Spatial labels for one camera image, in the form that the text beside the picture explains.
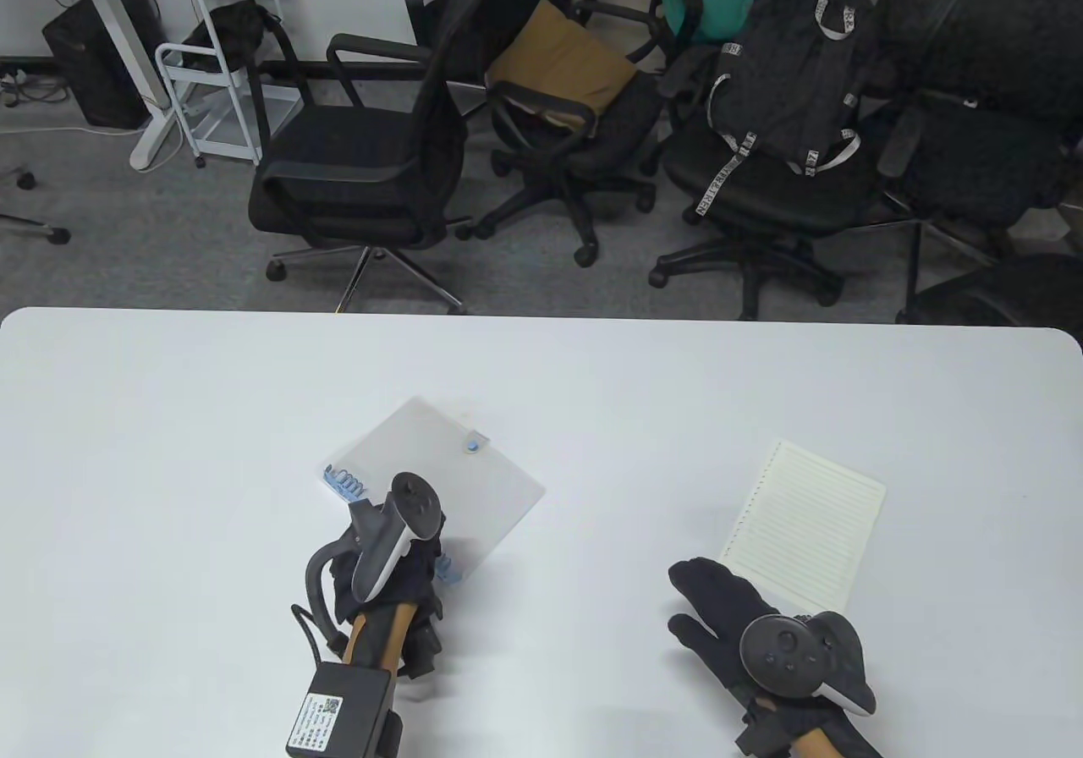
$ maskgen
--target gloved hand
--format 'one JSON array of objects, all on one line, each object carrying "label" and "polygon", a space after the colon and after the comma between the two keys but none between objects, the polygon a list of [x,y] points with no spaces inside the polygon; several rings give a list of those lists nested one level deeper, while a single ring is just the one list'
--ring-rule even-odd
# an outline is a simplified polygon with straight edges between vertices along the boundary
[{"label": "gloved hand", "polygon": [[[754,585],[707,558],[674,564],[669,568],[669,580],[688,598],[707,626],[705,628],[688,614],[678,614],[669,619],[669,630],[681,645],[703,659],[710,672],[746,708],[744,720],[751,727],[746,734],[758,730],[768,736],[767,741],[771,741],[771,733],[780,736],[777,741],[801,740],[796,745],[798,752],[804,758],[811,758],[813,753],[818,757],[832,755],[817,748],[822,739],[809,736],[822,730],[830,746],[844,758],[879,758],[877,750],[861,737],[838,705],[819,696],[808,700],[775,696],[748,676],[739,652],[741,635],[754,619],[778,614]],[[739,746],[743,749],[751,746],[760,758],[768,758],[768,754],[760,755],[755,739],[742,743],[744,739],[745,735],[739,739]],[[784,748],[777,754],[784,755]]]}]

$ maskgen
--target desk leg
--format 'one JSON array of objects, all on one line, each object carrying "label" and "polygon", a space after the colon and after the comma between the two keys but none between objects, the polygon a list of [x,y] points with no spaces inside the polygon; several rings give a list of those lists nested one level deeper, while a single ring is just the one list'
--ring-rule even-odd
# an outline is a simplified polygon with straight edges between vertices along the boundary
[{"label": "desk leg", "polygon": [[173,110],[123,4],[120,0],[92,1],[106,30],[109,31],[113,43],[117,47],[117,52],[120,53],[125,67],[128,68],[128,74],[135,82],[135,89],[143,97],[147,112],[151,113],[151,122],[140,136],[130,158],[133,169],[145,169],[151,166],[151,160],[173,126]]}]

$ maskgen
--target gray carpet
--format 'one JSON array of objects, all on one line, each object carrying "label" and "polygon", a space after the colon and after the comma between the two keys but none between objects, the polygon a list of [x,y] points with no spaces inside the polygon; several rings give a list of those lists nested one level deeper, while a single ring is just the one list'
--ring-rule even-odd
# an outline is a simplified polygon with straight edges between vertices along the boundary
[{"label": "gray carpet", "polygon": [[[406,104],[401,84],[366,84],[377,105]],[[77,113],[0,115],[0,130],[23,123],[78,122]],[[488,151],[499,145],[484,115],[473,120],[462,181],[448,215],[481,215],[510,196],[519,175],[498,180]],[[178,132],[165,152],[175,145]],[[133,136],[77,132],[0,134],[0,169],[29,166],[39,186],[0,181],[0,210],[67,227],[70,244],[0,231],[0,317],[25,305],[130,306],[188,310],[331,311],[349,277],[348,254],[298,262],[286,282],[263,276],[269,253],[302,247],[248,224],[250,165],[211,158],[198,170],[186,151],[164,168],[138,174],[128,166]],[[708,227],[680,220],[688,197],[664,173],[653,213],[630,196],[595,195],[601,256],[589,270],[572,260],[576,233],[556,202],[538,206],[487,241],[449,238],[415,259],[466,301],[491,315],[734,318],[740,282],[732,273],[647,284],[655,257],[710,238]],[[886,228],[819,243],[821,261],[848,278],[839,303],[819,306],[808,295],[768,284],[761,318],[891,322],[902,304],[905,231]],[[926,243],[923,285],[958,275],[971,263]],[[444,304],[391,260],[369,266],[354,299],[358,312],[444,313]]]}]

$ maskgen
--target black vr controller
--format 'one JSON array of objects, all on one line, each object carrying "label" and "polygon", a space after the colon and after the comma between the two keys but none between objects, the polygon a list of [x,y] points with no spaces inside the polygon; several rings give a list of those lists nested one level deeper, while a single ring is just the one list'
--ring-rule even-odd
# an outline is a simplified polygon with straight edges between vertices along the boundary
[{"label": "black vr controller", "polygon": [[823,696],[858,716],[876,711],[861,640],[841,614],[768,614],[748,624],[740,651],[748,676],[778,696]]}]

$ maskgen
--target black backpack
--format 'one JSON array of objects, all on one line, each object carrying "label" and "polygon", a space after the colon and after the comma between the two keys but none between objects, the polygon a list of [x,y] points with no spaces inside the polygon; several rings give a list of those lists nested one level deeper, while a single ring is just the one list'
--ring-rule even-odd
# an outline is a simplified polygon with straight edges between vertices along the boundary
[{"label": "black backpack", "polygon": [[758,0],[741,34],[722,45],[707,96],[707,122],[733,157],[696,212],[754,149],[814,177],[861,145],[847,129],[876,54],[870,0]]}]

